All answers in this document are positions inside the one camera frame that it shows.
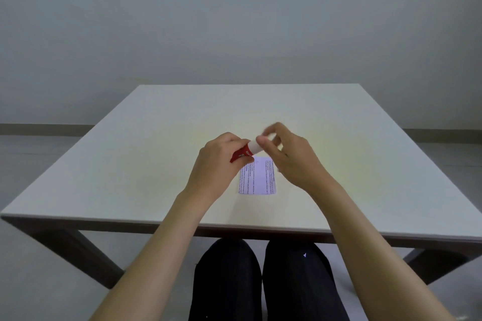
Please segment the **brown baseboard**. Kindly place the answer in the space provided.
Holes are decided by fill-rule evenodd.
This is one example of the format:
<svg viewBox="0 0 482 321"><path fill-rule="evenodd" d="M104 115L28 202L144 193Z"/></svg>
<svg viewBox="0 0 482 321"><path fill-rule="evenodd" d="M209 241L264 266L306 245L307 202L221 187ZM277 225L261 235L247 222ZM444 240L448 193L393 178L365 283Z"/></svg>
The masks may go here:
<svg viewBox="0 0 482 321"><path fill-rule="evenodd" d="M94 128L91 124L0 123L0 135L82 137ZM404 132L416 143L482 145L482 130L413 129Z"/></svg>

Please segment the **person's left hand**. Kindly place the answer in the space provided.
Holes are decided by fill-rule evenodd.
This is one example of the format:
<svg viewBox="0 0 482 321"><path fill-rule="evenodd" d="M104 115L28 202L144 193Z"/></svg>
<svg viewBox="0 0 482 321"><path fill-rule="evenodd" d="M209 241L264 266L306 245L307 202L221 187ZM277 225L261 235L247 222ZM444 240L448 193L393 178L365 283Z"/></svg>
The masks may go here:
<svg viewBox="0 0 482 321"><path fill-rule="evenodd" d="M229 132L208 141L196 158L183 195L209 208L242 169L230 163L232 154L249 142Z"/></svg>

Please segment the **person's left leg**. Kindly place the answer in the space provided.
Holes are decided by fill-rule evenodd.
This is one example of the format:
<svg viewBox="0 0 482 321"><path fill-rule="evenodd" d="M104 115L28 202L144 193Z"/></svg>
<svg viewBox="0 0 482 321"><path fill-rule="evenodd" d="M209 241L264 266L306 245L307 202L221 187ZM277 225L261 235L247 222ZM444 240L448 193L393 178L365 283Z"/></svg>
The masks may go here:
<svg viewBox="0 0 482 321"><path fill-rule="evenodd" d="M262 274L243 239L218 239L196 264L189 321L262 321Z"/></svg>

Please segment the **person's leg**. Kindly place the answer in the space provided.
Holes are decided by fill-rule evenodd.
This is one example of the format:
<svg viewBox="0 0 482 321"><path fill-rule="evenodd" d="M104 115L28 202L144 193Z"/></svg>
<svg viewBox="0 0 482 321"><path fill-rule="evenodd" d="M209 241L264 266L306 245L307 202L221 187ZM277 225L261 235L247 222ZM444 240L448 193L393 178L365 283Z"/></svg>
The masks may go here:
<svg viewBox="0 0 482 321"><path fill-rule="evenodd" d="M262 274L243 239L218 239L196 264L189 321L262 321Z"/></svg>
<svg viewBox="0 0 482 321"><path fill-rule="evenodd" d="M262 281L268 321L350 321L330 263L314 243L269 241Z"/></svg>

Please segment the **red glue stick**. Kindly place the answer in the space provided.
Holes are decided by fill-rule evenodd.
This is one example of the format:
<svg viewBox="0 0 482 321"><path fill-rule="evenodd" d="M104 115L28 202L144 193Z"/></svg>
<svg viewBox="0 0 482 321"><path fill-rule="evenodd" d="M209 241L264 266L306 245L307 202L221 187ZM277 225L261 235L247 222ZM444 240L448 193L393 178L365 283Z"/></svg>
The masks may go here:
<svg viewBox="0 0 482 321"><path fill-rule="evenodd" d="M242 148L238 149L232 154L230 163L233 163L234 161L238 160L241 157L251 157L253 155L256 155L257 153L260 152L260 148L256 146L253 142L249 142Z"/></svg>

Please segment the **person's right hand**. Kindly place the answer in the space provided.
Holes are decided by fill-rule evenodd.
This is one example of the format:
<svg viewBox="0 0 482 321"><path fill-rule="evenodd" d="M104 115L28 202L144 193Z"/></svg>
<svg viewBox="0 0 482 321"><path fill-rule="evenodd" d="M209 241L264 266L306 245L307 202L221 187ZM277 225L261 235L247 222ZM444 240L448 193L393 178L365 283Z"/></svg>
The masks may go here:
<svg viewBox="0 0 482 321"><path fill-rule="evenodd" d="M268 135L271 139L278 136L282 167L277 168L293 185L309 195L321 195L339 186L323 167L309 142L291 132L283 123L270 125L261 135Z"/></svg>

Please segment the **white printed card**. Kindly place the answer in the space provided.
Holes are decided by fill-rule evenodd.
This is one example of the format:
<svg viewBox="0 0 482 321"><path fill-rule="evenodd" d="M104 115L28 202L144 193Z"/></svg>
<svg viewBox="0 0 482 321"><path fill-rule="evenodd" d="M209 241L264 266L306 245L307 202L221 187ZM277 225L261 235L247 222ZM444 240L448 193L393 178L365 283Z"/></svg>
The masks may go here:
<svg viewBox="0 0 482 321"><path fill-rule="evenodd" d="M239 173L238 193L241 195L275 195L275 166L269 157L255 156L254 162Z"/></svg>

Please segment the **white glue stick cap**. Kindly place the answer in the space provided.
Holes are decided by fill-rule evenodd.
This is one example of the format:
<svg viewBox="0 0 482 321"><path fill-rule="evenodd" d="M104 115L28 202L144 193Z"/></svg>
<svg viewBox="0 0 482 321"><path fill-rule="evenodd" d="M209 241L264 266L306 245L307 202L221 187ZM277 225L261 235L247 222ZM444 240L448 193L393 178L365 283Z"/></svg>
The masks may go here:
<svg viewBox="0 0 482 321"><path fill-rule="evenodd" d="M269 156L275 155L278 151L279 143L277 135L275 135L273 139L268 135L259 135L256 137L256 143Z"/></svg>

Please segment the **person's right forearm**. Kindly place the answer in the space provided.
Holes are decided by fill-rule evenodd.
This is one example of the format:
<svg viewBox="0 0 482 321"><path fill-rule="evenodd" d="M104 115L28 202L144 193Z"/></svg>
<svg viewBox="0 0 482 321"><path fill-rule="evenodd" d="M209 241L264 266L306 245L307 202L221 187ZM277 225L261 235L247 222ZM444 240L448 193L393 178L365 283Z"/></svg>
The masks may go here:
<svg viewBox="0 0 482 321"><path fill-rule="evenodd" d="M325 216L369 321L456 321L333 178L307 189Z"/></svg>

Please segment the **person's left forearm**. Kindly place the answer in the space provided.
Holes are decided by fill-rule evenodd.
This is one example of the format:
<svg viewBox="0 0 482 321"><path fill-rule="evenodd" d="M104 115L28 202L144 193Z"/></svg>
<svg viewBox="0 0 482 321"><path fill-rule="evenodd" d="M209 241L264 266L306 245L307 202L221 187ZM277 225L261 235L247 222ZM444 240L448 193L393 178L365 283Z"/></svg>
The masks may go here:
<svg viewBox="0 0 482 321"><path fill-rule="evenodd" d="M217 198L183 190L89 321L159 321L194 233Z"/></svg>

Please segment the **white table with wooden legs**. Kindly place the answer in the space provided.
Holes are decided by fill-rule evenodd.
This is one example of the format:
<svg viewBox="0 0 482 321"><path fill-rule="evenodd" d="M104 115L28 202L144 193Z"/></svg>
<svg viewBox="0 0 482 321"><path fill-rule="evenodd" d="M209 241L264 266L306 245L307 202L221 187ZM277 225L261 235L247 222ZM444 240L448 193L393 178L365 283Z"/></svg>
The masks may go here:
<svg viewBox="0 0 482 321"><path fill-rule="evenodd" d="M110 289L124 271L80 230L154 233L207 141L277 121L427 284L482 256L482 213L356 84L139 86L0 216Z"/></svg>

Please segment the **person's right leg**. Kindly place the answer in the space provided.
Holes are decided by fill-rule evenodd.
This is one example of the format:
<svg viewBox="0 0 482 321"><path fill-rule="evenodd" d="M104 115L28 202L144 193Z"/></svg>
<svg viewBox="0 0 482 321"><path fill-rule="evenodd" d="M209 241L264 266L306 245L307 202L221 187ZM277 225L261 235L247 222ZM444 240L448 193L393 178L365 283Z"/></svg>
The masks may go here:
<svg viewBox="0 0 482 321"><path fill-rule="evenodd" d="M268 321L350 321L330 263L314 243L269 241L262 281Z"/></svg>

